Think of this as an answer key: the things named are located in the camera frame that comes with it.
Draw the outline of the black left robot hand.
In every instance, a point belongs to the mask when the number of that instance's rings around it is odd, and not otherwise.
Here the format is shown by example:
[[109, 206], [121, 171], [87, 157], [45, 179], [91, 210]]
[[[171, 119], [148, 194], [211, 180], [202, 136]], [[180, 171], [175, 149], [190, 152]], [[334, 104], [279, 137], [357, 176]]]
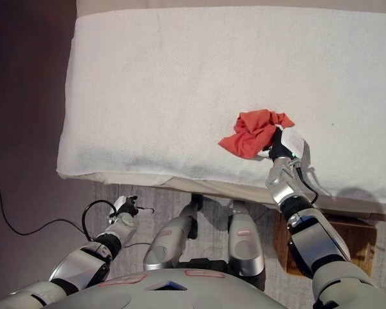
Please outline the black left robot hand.
[[113, 210], [109, 213], [109, 223], [113, 224], [121, 213], [128, 213], [135, 217], [139, 210], [136, 207], [137, 196], [119, 196], [113, 204]]

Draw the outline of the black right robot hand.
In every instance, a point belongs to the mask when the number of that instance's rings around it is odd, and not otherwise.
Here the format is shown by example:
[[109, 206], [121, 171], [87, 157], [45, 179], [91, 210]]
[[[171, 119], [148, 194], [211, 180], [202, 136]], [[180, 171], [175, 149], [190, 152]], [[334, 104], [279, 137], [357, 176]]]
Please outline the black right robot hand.
[[305, 140], [293, 128], [277, 126], [273, 134], [271, 146], [260, 151], [257, 156], [276, 160], [277, 158], [301, 159], [304, 155]]

